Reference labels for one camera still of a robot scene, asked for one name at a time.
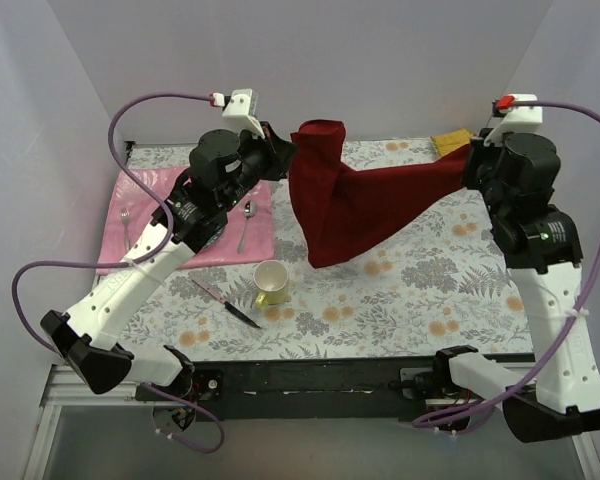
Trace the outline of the dark red cloth napkin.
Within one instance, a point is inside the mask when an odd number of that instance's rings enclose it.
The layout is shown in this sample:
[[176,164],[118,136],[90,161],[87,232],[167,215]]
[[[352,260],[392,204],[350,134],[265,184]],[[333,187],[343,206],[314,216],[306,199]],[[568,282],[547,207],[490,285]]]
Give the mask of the dark red cloth napkin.
[[462,188],[471,147],[425,164],[357,171],[343,163],[341,121],[311,120],[291,135],[298,151],[289,194],[308,262],[347,262],[394,235],[445,196]]

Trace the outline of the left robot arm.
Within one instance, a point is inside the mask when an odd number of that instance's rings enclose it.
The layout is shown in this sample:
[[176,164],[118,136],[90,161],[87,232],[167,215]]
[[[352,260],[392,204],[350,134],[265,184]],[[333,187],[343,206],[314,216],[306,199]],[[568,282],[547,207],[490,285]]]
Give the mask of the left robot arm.
[[263,137],[247,130],[204,134],[175,180],[166,206],[157,208],[129,253],[131,264],[110,273],[66,312],[49,311],[41,327],[95,394],[124,381],[151,383],[173,400],[193,386],[193,363],[165,345],[130,352],[119,343],[126,325],[164,281],[222,234],[228,213],[260,181],[286,178],[296,146],[268,123]]

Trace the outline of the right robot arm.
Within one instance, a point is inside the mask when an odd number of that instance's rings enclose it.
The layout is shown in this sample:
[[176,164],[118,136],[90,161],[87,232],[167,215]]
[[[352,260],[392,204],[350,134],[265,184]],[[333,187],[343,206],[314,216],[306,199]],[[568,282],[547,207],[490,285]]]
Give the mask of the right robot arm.
[[501,405],[523,443],[600,430],[600,373],[582,292],[582,250],[571,217],[550,202],[560,169],[554,144],[509,133],[499,144],[475,138],[463,184],[482,195],[492,236],[527,318],[538,373],[525,380],[470,346],[440,350],[432,383],[444,397],[464,389]]

